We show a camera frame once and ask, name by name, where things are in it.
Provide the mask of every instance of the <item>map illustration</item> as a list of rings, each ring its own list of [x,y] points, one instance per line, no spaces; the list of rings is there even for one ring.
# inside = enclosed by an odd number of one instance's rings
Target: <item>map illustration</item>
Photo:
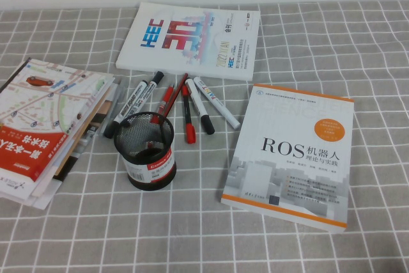
[[[24,132],[69,134],[106,76],[31,60],[1,92],[0,123]]]

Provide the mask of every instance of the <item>marker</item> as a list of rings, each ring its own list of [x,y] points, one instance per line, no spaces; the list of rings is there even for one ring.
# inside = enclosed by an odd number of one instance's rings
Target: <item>marker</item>
[[[134,106],[129,111],[128,115],[133,115],[135,113],[138,113],[142,109],[143,105],[146,103],[148,98],[151,96],[153,90],[157,87],[158,83],[162,80],[163,77],[164,77],[164,73],[162,72],[156,73],[152,81],[149,82],[145,91],[142,93],[142,97],[137,100],[137,102],[134,104]]]
[[[146,89],[148,83],[145,80],[142,80],[136,87],[136,89],[129,96],[128,101],[122,107],[120,113],[115,117],[115,119],[107,126],[104,131],[104,136],[108,139],[112,139],[114,136],[115,130],[119,127],[120,123],[124,118],[127,117],[129,111],[131,110],[134,103],[142,97],[143,91]]]
[[[196,143],[196,132],[194,126],[192,125],[192,118],[190,117],[190,107],[189,107],[189,91],[186,85],[181,87],[181,95],[183,97],[183,111],[185,113],[186,122],[186,142],[188,144]]]
[[[166,104],[168,103],[169,99],[171,99],[173,89],[174,89],[174,84],[167,88],[162,101],[159,103],[159,107],[158,107],[159,114],[162,114],[164,112]]]
[[[205,83],[200,79],[200,77],[195,77],[194,83],[201,90],[201,92],[207,97],[207,99],[215,106],[218,112],[224,116],[224,118],[229,122],[229,124],[237,129],[240,127],[240,123],[236,118],[231,114],[228,108],[213,94],[212,91],[205,85]]]
[[[180,90],[181,90],[181,87],[185,84],[186,79],[187,79],[187,73],[186,73],[185,75],[183,75],[183,77],[181,78],[181,81],[179,82],[178,87],[176,88],[176,91],[173,92],[173,94],[172,94],[172,96],[171,96],[171,99],[170,99],[169,102],[166,104],[165,110],[164,110],[164,112],[162,113],[162,115],[163,115],[164,117],[166,117],[166,116],[169,114],[169,112],[171,112],[171,109],[172,109],[172,106],[173,106],[173,104],[174,104],[174,101],[176,100],[176,97],[178,97],[179,92],[180,92]]]
[[[167,102],[169,101],[169,99],[172,96],[173,89],[174,89],[174,84],[167,88],[167,90],[165,92],[165,95],[162,98],[162,101],[159,103],[159,107],[158,107],[158,111],[157,111],[158,114],[162,114],[164,112],[165,106],[166,106]],[[159,123],[159,117],[156,116],[156,115],[152,116],[151,123],[158,124]]]
[[[200,94],[197,91],[193,80],[191,78],[188,78],[185,81],[185,84],[187,88],[189,89],[190,97],[192,97],[193,103],[196,106],[197,111],[199,112],[200,121],[203,125],[204,131],[206,131],[207,134],[214,134],[215,129],[213,127],[212,121],[210,121],[210,117],[206,112],[206,109],[202,103],[202,100],[200,99]]]

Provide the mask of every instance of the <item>red car illustration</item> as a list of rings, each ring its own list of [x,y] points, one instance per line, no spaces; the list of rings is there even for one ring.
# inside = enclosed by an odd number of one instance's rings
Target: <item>red car illustration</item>
[[[54,81],[31,76],[26,80],[32,86],[52,86]]]

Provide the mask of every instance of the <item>mesh pencil cup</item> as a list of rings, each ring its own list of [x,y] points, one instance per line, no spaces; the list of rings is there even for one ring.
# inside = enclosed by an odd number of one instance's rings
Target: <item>mesh pencil cup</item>
[[[132,185],[154,191],[173,180],[176,174],[171,149],[173,138],[171,122],[158,113],[136,113],[121,122],[114,144],[122,155]]]

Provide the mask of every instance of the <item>map book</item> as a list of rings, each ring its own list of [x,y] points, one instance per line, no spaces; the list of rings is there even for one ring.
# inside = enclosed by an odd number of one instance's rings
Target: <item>map book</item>
[[[113,78],[27,60],[0,88],[0,173],[35,182],[72,139]]]
[[[251,81],[260,12],[141,3],[118,68]]]
[[[353,105],[349,98],[255,84],[221,202],[344,231]]]

